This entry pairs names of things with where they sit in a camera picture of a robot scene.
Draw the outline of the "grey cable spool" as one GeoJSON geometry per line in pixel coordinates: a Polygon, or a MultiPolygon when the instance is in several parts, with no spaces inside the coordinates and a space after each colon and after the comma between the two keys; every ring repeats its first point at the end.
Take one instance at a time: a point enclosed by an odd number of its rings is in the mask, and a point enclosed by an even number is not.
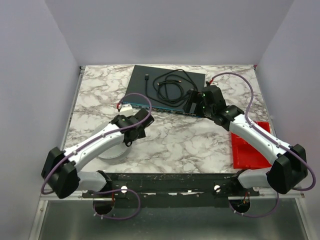
{"type": "MultiPolygon", "coordinates": [[[[91,137],[97,134],[98,132],[102,131],[109,123],[104,122],[100,124],[92,133],[91,137]]],[[[112,148],[104,151],[100,155],[98,155],[98,158],[107,161],[107,160],[112,160],[112,161],[120,161],[126,158],[129,153],[132,150],[132,146],[126,146],[125,143],[121,143],[119,145],[115,145],[112,148]]]]}

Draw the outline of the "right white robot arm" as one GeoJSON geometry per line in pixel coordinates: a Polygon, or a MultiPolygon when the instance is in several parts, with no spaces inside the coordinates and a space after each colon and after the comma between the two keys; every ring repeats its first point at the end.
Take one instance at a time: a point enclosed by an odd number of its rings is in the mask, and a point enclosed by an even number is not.
{"type": "Polygon", "coordinates": [[[238,174],[237,180],[244,189],[272,188],[286,194],[307,177],[305,149],[299,144],[291,146],[277,139],[251,119],[246,119],[243,110],[226,104],[219,87],[209,85],[202,91],[190,89],[183,111],[213,121],[242,138],[266,158],[270,167],[248,169],[238,174]]]}

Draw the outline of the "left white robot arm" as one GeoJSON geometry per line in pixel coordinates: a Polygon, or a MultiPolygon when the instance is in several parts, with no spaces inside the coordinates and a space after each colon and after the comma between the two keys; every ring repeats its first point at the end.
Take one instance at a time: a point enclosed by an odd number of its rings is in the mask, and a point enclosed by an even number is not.
{"type": "Polygon", "coordinates": [[[100,192],[107,188],[110,179],[101,170],[83,171],[93,159],[108,152],[109,159],[121,159],[128,155],[131,145],[145,138],[145,129],[154,122],[146,109],[135,115],[116,115],[107,126],[87,140],[61,150],[52,148],[46,157],[41,176],[44,184],[60,199],[75,191],[100,192]]]}

